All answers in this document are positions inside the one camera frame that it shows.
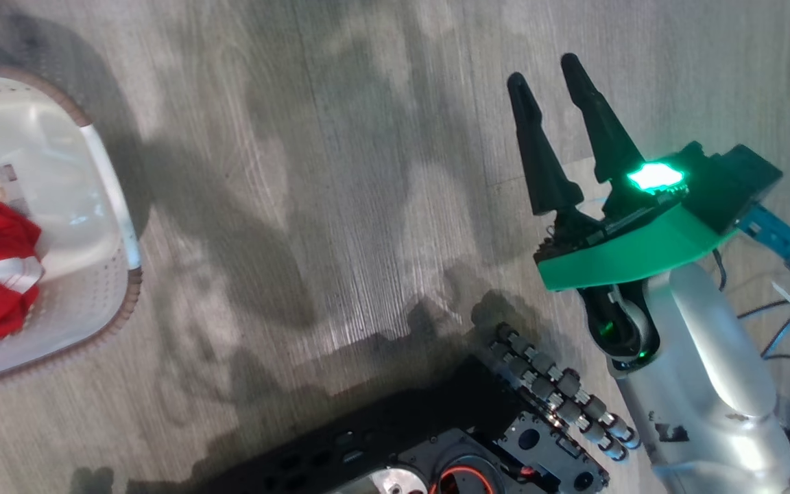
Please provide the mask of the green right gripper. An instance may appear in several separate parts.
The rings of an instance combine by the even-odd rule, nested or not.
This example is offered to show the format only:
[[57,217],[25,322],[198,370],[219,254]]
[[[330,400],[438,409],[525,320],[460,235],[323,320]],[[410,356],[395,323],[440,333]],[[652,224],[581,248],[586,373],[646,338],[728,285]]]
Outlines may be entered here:
[[[733,238],[732,179],[720,154],[678,152],[646,161],[580,62],[566,53],[562,75],[595,157],[595,179],[611,183],[621,208],[573,244],[547,239],[536,251],[553,292],[648,279],[697,261]],[[520,72],[508,76],[515,137],[533,215],[574,215],[584,195],[568,180],[542,127],[542,112]]]

